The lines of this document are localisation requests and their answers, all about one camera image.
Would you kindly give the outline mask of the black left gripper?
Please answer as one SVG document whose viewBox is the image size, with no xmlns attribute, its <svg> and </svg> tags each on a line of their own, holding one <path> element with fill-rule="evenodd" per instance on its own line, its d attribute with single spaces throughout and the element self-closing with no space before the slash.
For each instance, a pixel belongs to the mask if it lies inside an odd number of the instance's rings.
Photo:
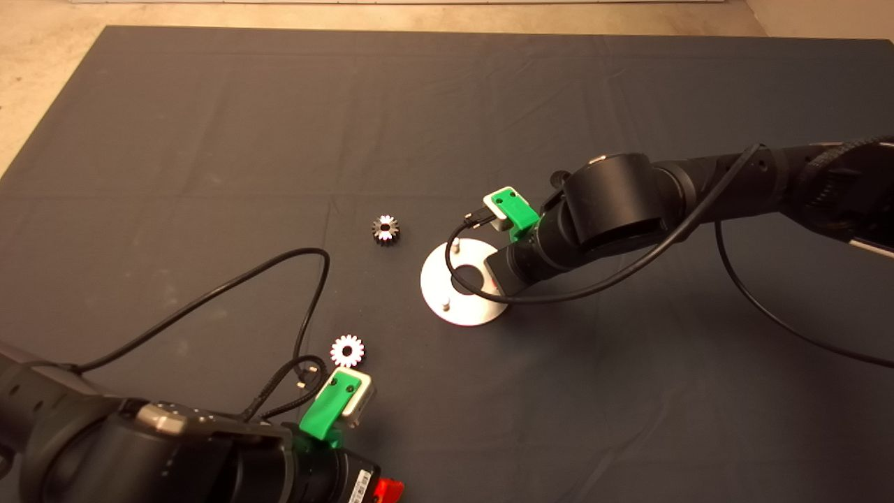
<svg viewBox="0 0 894 503">
<path fill-rule="evenodd" d="M 380 465 L 339 445 L 339 434 L 317 439 L 296 423 L 282 426 L 291 433 L 293 454 L 287 502 L 399 502 L 405 484 L 381 479 Z"/>
</svg>

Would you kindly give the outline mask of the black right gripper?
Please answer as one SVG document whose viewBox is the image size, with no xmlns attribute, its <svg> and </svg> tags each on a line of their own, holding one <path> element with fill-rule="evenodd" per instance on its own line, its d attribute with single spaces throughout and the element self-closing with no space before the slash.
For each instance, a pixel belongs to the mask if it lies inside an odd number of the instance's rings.
<svg viewBox="0 0 894 503">
<path fill-rule="evenodd" d="M 567 213 L 546 213 L 527 236 L 485 259 L 489 293 L 517 296 L 529 287 L 585 265 Z"/>
</svg>

